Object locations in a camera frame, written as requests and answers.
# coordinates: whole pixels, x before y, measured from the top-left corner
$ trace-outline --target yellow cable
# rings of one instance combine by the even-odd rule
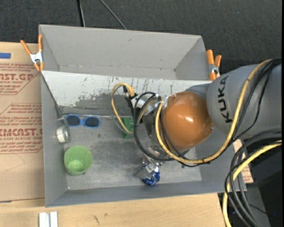
[[[241,106],[242,106],[242,103],[243,103],[243,98],[244,98],[244,95],[245,95],[245,92],[247,90],[247,87],[249,85],[249,82],[250,80],[254,77],[255,73],[260,70],[260,68],[266,64],[267,62],[269,62],[270,60],[266,60],[264,62],[262,62],[261,64],[257,65],[253,71],[250,73],[250,75],[248,76],[247,80],[245,81],[244,85],[243,85],[243,88],[241,90],[241,94],[240,94],[240,97],[239,97],[239,101],[238,101],[238,104],[237,104],[237,108],[236,108],[236,111],[235,111],[235,114],[234,114],[234,117],[233,117],[233,122],[232,122],[232,125],[231,125],[231,129],[229,131],[229,134],[225,140],[225,142],[223,143],[223,145],[221,146],[221,148],[216,152],[214,153],[213,155],[209,156],[209,157],[206,157],[206,158],[203,158],[203,159],[196,159],[196,160],[188,160],[188,159],[183,159],[183,158],[180,158],[180,157],[177,157],[176,155],[174,155],[164,144],[164,142],[162,141],[161,139],[161,136],[160,136],[160,133],[159,133],[159,115],[161,113],[161,110],[162,110],[162,107],[163,107],[163,103],[161,103],[158,107],[158,110],[157,110],[157,114],[156,114],[156,118],[155,118],[155,129],[156,129],[156,135],[157,135],[157,139],[158,139],[158,142],[159,144],[161,145],[161,147],[164,149],[164,151],[172,158],[174,158],[175,160],[177,161],[180,161],[182,163],[188,163],[188,164],[201,164],[201,163],[205,163],[205,162],[209,162],[209,161],[212,161],[214,159],[216,159],[224,150],[225,148],[227,147],[229,141],[231,140],[231,137],[232,137],[232,134],[235,130],[235,127],[236,127],[236,124],[237,124],[237,121],[238,121],[238,117],[239,117],[239,113],[240,113],[240,109],[241,109]]]
[[[125,87],[127,88],[127,91],[128,91],[128,93],[129,93],[130,97],[133,97],[133,96],[134,96],[134,89],[133,89],[130,85],[128,85],[128,84],[126,84],[126,83],[124,83],[124,82],[117,83],[117,84],[113,87],[112,92],[111,92],[111,94],[110,94],[111,97],[112,97],[111,105],[112,105],[112,108],[113,108],[113,110],[114,110],[114,112],[115,112],[115,115],[116,115],[118,121],[120,122],[122,128],[126,131],[127,134],[133,135],[133,133],[130,132],[130,131],[127,129],[127,127],[123,124],[123,122],[122,122],[122,120],[121,120],[121,118],[120,118],[120,116],[119,116],[119,114],[118,114],[118,112],[117,112],[117,110],[116,110],[116,108],[115,108],[115,103],[114,103],[114,97],[113,97],[113,96],[114,96],[115,91],[116,91],[116,90],[118,89],[118,87],[120,87],[120,86],[125,86]]]
[[[275,147],[278,147],[282,144],[282,140],[277,141],[278,143],[276,144],[272,144],[272,145],[268,145],[268,146],[264,146],[263,148],[259,149],[258,151],[256,151],[254,154],[252,154],[250,157],[248,157],[242,164],[240,164],[238,166],[238,168],[236,169],[236,171],[233,173],[233,180],[235,180],[237,178],[237,176],[239,175],[239,173],[242,171],[242,169],[248,165],[251,161],[253,161],[255,158],[257,158],[258,156],[262,155],[263,153],[265,153],[266,151],[269,151]],[[227,191],[229,192],[230,189],[230,181],[228,181],[227,183]],[[228,214],[227,214],[227,193],[224,192],[223,195],[223,201],[222,201],[222,212],[223,212],[223,217],[224,217],[224,221],[225,221],[225,225],[227,227],[231,227],[231,223],[229,222],[228,219]]]
[[[149,106],[153,101],[155,101],[155,99],[153,99],[153,100],[151,100],[151,101],[149,101],[149,102],[147,103],[147,105],[145,106],[143,112],[140,114],[140,117],[138,118],[138,122],[137,122],[137,123],[140,123],[140,120],[141,120],[141,118],[143,117],[143,114],[145,113],[146,109],[148,108],[148,106]]]

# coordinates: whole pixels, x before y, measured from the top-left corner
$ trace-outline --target sunglasses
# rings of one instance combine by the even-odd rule
[[[65,120],[68,122],[70,127],[78,127],[83,125],[88,128],[98,128],[101,124],[100,119],[95,116],[87,116],[83,120],[77,114],[69,114],[65,117]]]

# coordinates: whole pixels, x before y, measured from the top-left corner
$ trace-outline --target black wire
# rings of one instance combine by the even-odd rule
[[[253,144],[255,142],[259,142],[261,139],[275,139],[275,138],[280,138],[280,137],[282,137],[282,134],[279,132],[279,129],[277,129],[277,130],[269,130],[269,131],[266,131],[265,133],[260,133],[260,134],[256,135],[255,137],[247,140],[244,143],[244,145],[235,153],[235,155],[234,155],[234,157],[231,161],[231,170],[229,171],[229,173],[228,173],[228,175],[225,179],[225,182],[224,182],[225,192],[228,195],[228,197],[230,197],[229,192],[227,191],[228,178],[230,179],[230,186],[231,186],[230,189],[232,189],[232,193],[233,193],[233,196],[235,197],[236,204],[239,206],[239,208],[241,209],[241,211],[243,212],[243,214],[246,218],[246,219],[244,218],[244,220],[251,222],[256,227],[258,226],[258,223],[253,218],[252,210],[249,207],[247,207],[247,209],[245,209],[245,207],[241,203],[241,200],[238,198],[236,191],[234,190],[234,181],[233,181],[233,175],[232,174],[239,165],[241,165],[246,159],[248,159],[248,157],[250,157],[253,154],[253,153],[249,154],[248,157],[246,157],[244,160],[241,160],[241,161],[238,162],[239,159],[242,159],[243,153],[248,146],[250,146],[251,144]],[[245,206],[249,206],[247,199],[245,199],[243,197],[242,201],[243,201]]]
[[[247,108],[248,108],[248,106],[249,106],[249,103],[250,103],[250,101],[251,101],[251,97],[252,97],[252,95],[253,95],[253,93],[254,93],[254,91],[255,91],[257,85],[259,84],[259,82],[261,81],[261,79],[262,79],[267,73],[271,72],[271,70],[273,69],[273,67],[275,67],[275,66],[277,66],[277,65],[279,65],[279,64],[281,63],[281,60],[282,60],[281,58],[274,58],[274,59],[271,59],[271,60],[268,61],[265,65],[263,65],[262,70],[261,70],[260,73],[256,76],[255,83],[253,84],[253,86],[252,86],[252,88],[251,88],[251,90],[250,90],[250,93],[249,93],[249,95],[248,95],[247,100],[245,100],[246,103],[244,104],[244,106],[243,106],[243,108],[242,108],[242,112],[241,112],[241,114],[240,114],[240,117],[239,117],[239,120],[238,120],[238,122],[237,122],[236,128],[235,128],[235,130],[234,130],[234,132],[233,132],[233,134],[232,134],[233,136],[235,136],[235,135],[237,134],[238,130],[240,129],[240,125],[241,125],[241,123],[242,123],[242,121],[243,121],[243,119],[244,119],[245,113],[246,113]],[[252,125],[249,126],[245,131],[243,131],[243,133],[241,133],[239,136],[236,136],[236,138],[235,138],[233,141],[235,141],[236,139],[239,139],[243,134],[245,134],[247,131],[249,131],[250,128],[256,123],[256,121],[257,121],[257,119],[258,119],[258,115],[259,115],[259,110],[260,110],[260,107],[258,106],[257,115],[256,115],[256,118],[255,118],[254,122],[252,123]]]
[[[167,141],[167,142],[170,144],[170,146],[171,146],[171,147],[174,149],[174,151],[178,154],[178,157],[182,157],[183,159],[190,160],[190,159],[188,159],[187,157],[185,157],[185,154],[186,154],[188,151],[185,151],[185,152],[181,153],[181,152],[178,151],[177,147],[172,143],[172,141],[171,141],[169,135],[168,135],[167,132],[166,132],[166,129],[165,129],[165,126],[164,126],[164,123],[163,123],[163,113],[160,114],[160,123],[161,123],[161,128],[162,128],[162,135],[163,135],[164,138],[167,139],[167,140],[165,140],[165,141]],[[199,166],[199,165],[200,165],[200,164],[196,164],[196,165],[190,166],[190,165],[185,164],[185,163],[183,163],[183,162],[181,162],[181,161],[178,161],[178,160],[176,160],[176,161],[179,162],[180,164],[184,165],[184,166],[187,166],[187,167],[196,167],[196,166]]]
[[[115,19],[119,22],[119,24],[123,27],[123,29],[126,30],[126,27],[124,24],[121,22],[121,20],[117,17],[117,15],[109,8],[109,6],[103,1],[100,0],[100,2],[106,7],[106,9],[115,17]]]
[[[146,102],[143,104],[143,106],[141,107],[138,115],[136,115],[136,112],[137,112],[137,105],[138,105],[138,102],[139,100],[147,95],[147,94],[151,94],[151,96],[146,100]],[[139,123],[138,123],[138,119],[140,118],[140,115],[141,113],[144,111],[146,105],[156,96],[155,93],[153,92],[144,92],[142,93],[141,95],[139,95],[139,97],[136,99],[136,102],[135,102],[135,105],[133,107],[133,122],[134,122],[134,131],[133,131],[133,136],[134,136],[134,139],[139,147],[139,149],[144,153],[146,154],[147,156],[155,159],[155,160],[158,160],[158,161],[172,161],[174,160],[173,158],[160,158],[160,157],[156,157],[154,155],[152,155],[151,153],[149,153],[142,145],[140,139],[139,139],[139,135],[138,135],[138,131],[137,131],[137,128],[139,127]]]
[[[78,7],[78,12],[79,12],[81,27],[85,27],[85,21],[84,21],[84,16],[83,16],[83,11],[82,11],[80,0],[76,0],[76,1],[77,1],[77,7]]]

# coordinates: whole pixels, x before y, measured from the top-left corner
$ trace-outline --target green cup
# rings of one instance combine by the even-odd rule
[[[84,174],[93,161],[91,152],[84,146],[72,146],[64,154],[64,165],[69,175]]]

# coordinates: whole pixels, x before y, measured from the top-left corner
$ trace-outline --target gray bin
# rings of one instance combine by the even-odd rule
[[[109,118],[109,94],[118,82],[130,84],[138,94],[147,90],[163,97],[211,83],[201,36],[45,25],[39,30],[44,37],[41,91],[47,207],[224,191],[233,146],[198,167],[167,162],[160,168],[160,182],[147,186],[136,176],[142,152],[133,139],[123,139]],[[122,100],[117,98],[117,103],[129,115]],[[60,126],[56,106],[73,114],[100,115],[101,125],[71,128],[71,142],[61,144],[56,137]],[[214,129],[187,156],[209,156],[224,140],[225,135]],[[93,154],[84,175],[70,176],[64,169],[63,155],[72,145],[83,145]]]

